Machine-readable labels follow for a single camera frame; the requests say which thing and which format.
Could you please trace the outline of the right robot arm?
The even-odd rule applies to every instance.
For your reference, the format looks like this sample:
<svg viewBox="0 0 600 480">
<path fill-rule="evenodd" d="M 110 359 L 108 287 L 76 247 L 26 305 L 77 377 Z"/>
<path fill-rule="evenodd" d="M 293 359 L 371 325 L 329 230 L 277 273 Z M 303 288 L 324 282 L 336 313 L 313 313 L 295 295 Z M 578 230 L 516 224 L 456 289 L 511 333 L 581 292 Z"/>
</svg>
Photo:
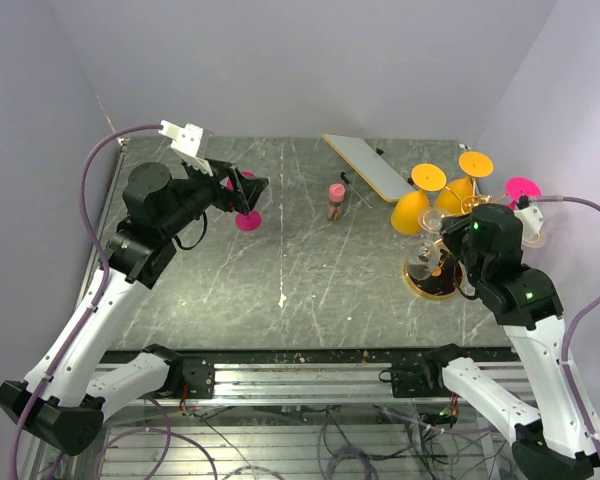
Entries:
<svg viewBox="0 0 600 480">
<path fill-rule="evenodd" d="M 511 341 L 535 403 L 517 398 L 455 344 L 426 354 L 421 384 L 477 410 L 507 440 L 526 478 L 589 479 L 600 472 L 600 419 L 570 353 L 579 321 L 565 321 L 551 278 L 523 263 L 521 216 L 487 203 L 443 217 L 439 234 Z"/>
</svg>

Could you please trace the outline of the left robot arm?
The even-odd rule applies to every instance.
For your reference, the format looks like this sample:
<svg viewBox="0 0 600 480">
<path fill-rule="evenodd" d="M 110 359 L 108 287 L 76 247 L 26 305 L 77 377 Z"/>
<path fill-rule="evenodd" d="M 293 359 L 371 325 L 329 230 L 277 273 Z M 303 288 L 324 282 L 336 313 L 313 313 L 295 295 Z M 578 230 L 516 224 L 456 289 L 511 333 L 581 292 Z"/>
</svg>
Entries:
<svg viewBox="0 0 600 480">
<path fill-rule="evenodd" d="M 107 242 L 83 300 L 24 380 L 0 386 L 0 407 L 24 431 L 75 456 L 133 400 L 172 397 L 182 389 L 182 357 L 157 344 L 107 374 L 95 370 L 128 311 L 151 292 L 180 248 L 179 233 L 206 221 L 209 207 L 250 213 L 269 184 L 229 162 L 213 160 L 210 166 L 210 173 L 202 173 L 185 164 L 183 178 L 157 162 L 130 173 L 122 194 L 127 215 Z"/>
</svg>

